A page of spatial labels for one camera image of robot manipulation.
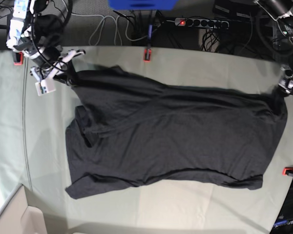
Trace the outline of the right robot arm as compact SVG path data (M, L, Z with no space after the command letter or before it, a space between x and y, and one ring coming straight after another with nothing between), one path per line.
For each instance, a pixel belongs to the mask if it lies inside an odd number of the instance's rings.
M75 86L78 74L73 58L85 55L84 50L63 52L60 45L63 32L73 9L73 2L66 1L66 16L44 15L47 0L16 0L10 20L6 46L17 58L27 58L34 63L30 75L35 78L39 96L56 90L55 82Z

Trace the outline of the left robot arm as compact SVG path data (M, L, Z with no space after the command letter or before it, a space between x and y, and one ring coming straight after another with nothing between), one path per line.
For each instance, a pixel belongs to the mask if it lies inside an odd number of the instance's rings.
M285 96L293 96L293 0L254 0L259 11L255 28L263 45L278 58L283 59L282 77L278 88ZM268 15L276 24L281 36L269 41L261 32L262 15Z

